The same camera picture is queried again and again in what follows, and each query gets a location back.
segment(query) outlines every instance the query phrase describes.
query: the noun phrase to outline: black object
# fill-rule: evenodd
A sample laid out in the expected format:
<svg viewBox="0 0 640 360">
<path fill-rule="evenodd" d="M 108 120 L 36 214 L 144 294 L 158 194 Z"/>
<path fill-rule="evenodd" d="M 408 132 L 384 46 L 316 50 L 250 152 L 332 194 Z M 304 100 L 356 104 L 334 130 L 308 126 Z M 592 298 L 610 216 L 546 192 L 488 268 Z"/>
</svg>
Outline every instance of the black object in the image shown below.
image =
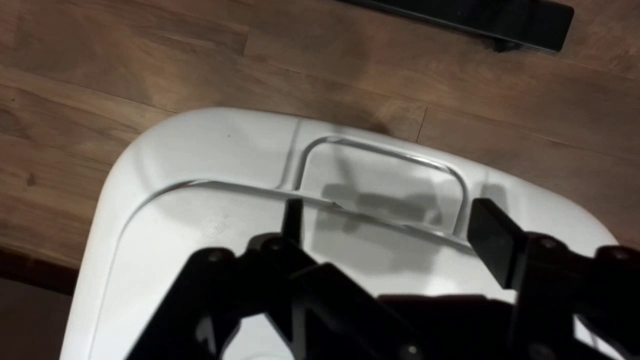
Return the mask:
<svg viewBox="0 0 640 360">
<path fill-rule="evenodd" d="M 546 0 L 346 0 L 486 36 L 496 52 L 522 46 L 560 52 L 574 8 Z"/>
<path fill-rule="evenodd" d="M 236 258 L 196 252 L 128 358 L 222 358 L 240 320 L 266 314 L 294 358 L 606 358 L 574 340 L 574 314 L 622 354 L 638 356 L 640 254 L 620 246 L 596 258 L 522 232 L 490 200 L 474 200 L 470 242 L 516 306 L 484 296 L 372 298 L 302 248 L 302 202 L 280 234 L 250 240 Z"/>
</svg>

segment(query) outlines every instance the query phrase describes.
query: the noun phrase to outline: wood plank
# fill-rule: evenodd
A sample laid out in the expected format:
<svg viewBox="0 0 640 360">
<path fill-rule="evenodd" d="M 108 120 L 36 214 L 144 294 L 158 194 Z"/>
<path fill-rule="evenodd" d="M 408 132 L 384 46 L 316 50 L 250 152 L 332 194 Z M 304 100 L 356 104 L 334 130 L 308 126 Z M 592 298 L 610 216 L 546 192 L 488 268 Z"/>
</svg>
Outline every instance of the wood plank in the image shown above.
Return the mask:
<svg viewBox="0 0 640 360">
<path fill-rule="evenodd" d="M 102 182 L 164 112 L 10 68 L 0 72 L 0 248 L 80 266 Z"/>
<path fill-rule="evenodd" d="M 154 20 L 132 22 L 128 10 L 144 8 L 26 0 L 12 66 L 168 112 L 226 104 L 388 128 L 400 138 L 418 134 L 422 102 L 246 60 L 222 40 L 240 40 L 242 26 L 214 30 L 228 36 L 202 36 L 210 22 L 158 12 L 158 24 L 170 24 L 168 34 Z M 50 52 L 74 56 L 44 60 Z"/>
<path fill-rule="evenodd" d="M 70 296 L 0 280 L 2 358 L 58 358 Z"/>
<path fill-rule="evenodd" d="M 558 192 L 640 248 L 640 166 L 456 108 L 430 106 L 420 144 L 440 148 Z"/>
<path fill-rule="evenodd" d="M 250 58 L 464 108 L 596 152 L 630 160 L 640 152 L 634 136 L 640 132 L 640 82 L 606 66 L 580 66 L 582 54 L 494 54 L 476 38 L 348 4 L 266 0 L 256 6 L 262 16 L 246 44 Z M 582 46 L 598 52 L 606 42 Z M 636 52 L 620 56 L 640 64 Z"/>
</svg>

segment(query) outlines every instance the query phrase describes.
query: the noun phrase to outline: white plastic container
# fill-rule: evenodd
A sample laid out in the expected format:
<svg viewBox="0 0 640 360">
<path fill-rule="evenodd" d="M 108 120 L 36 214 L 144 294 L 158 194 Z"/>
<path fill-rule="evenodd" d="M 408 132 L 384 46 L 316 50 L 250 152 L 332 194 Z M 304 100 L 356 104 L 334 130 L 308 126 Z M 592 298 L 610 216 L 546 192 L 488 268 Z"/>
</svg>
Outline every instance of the white plastic container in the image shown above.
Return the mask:
<svg viewBox="0 0 640 360">
<path fill-rule="evenodd" d="M 212 108 L 144 132 L 98 202 L 62 358 L 126 358 L 188 256 L 236 254 L 306 198 L 304 248 L 372 294 L 512 300 L 466 244 L 468 204 L 592 256 L 614 236 L 578 204 L 488 166 L 396 138 L 282 114 Z M 262 316 L 226 358 L 290 358 Z"/>
</svg>

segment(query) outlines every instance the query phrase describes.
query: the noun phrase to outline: wooden floor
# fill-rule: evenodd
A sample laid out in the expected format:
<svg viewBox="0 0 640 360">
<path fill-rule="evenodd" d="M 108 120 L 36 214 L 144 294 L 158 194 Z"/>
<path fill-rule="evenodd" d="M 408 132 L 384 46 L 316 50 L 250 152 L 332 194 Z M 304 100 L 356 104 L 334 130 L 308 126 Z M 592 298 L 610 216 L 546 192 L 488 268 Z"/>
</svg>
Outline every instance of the wooden floor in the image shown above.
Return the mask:
<svg viewBox="0 0 640 360">
<path fill-rule="evenodd" d="M 640 2 L 566 2 L 562 54 L 494 54 L 336 0 L 0 0 L 0 248 L 76 268 L 118 154 L 216 104 L 468 156 L 640 248 Z"/>
</svg>

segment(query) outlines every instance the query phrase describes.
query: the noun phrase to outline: black bar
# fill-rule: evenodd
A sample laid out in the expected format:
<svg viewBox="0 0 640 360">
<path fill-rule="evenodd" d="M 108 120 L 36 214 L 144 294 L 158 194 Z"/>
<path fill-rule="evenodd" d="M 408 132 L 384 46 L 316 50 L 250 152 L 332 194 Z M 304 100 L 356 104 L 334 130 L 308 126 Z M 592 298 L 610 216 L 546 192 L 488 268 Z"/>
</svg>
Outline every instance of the black bar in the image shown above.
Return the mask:
<svg viewBox="0 0 640 360">
<path fill-rule="evenodd" d="M 540 0 L 346 0 L 492 40 L 560 52 L 574 8 Z"/>
</svg>

